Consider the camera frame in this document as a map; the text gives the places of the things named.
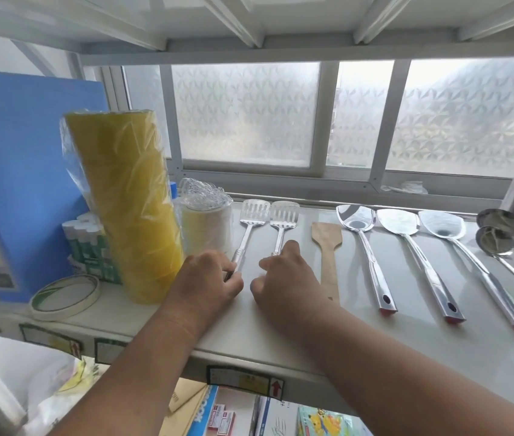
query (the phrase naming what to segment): yellow tape roll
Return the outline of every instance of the yellow tape roll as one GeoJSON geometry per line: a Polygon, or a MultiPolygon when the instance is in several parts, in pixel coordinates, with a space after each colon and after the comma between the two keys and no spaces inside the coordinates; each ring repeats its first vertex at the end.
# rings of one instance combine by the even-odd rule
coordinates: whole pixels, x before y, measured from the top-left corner
{"type": "Polygon", "coordinates": [[[161,302],[183,257],[154,112],[64,119],[124,287],[137,303],[161,302]]]}

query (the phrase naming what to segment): blue binder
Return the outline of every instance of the blue binder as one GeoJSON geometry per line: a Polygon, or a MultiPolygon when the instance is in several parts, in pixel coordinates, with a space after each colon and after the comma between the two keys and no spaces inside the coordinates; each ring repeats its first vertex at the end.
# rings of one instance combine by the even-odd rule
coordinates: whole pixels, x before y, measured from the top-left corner
{"type": "Polygon", "coordinates": [[[0,299],[25,302],[71,275],[61,223],[86,212],[66,171],[59,120],[107,110],[99,82],[0,73],[0,299]]]}

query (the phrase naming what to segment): forearm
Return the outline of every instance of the forearm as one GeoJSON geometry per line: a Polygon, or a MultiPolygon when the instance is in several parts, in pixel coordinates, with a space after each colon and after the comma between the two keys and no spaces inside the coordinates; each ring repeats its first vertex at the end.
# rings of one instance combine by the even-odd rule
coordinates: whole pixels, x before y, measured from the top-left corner
{"type": "Polygon", "coordinates": [[[194,344],[160,309],[50,435],[158,436],[194,344]]]}
{"type": "Polygon", "coordinates": [[[514,405],[332,304],[303,345],[376,436],[514,435],[514,405]]]}

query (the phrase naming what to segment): red arrow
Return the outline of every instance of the red arrow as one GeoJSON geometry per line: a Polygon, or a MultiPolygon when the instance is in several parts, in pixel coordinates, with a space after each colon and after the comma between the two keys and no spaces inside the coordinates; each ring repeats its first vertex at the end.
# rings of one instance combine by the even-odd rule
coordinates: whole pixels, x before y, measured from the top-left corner
{"type": "Polygon", "coordinates": [[[273,388],[273,396],[277,397],[277,392],[281,388],[281,384],[279,384],[278,381],[275,381],[273,384],[271,384],[271,387],[273,388]]]}

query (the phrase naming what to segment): patterned glass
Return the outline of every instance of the patterned glass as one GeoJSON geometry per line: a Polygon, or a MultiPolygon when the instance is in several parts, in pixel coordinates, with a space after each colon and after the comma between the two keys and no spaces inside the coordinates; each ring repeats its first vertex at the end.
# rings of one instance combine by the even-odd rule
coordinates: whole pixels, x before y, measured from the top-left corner
{"type": "Polygon", "coordinates": [[[319,63],[174,65],[183,159],[309,167],[319,63]]]}
{"type": "Polygon", "coordinates": [[[393,61],[339,64],[326,165],[370,168],[393,61]]]}
{"type": "Polygon", "coordinates": [[[170,157],[160,67],[157,65],[126,65],[124,75],[126,76],[132,110],[153,110],[156,112],[165,156],[170,157]]]}
{"type": "Polygon", "coordinates": [[[415,60],[390,170],[514,176],[514,58],[415,60]]]}

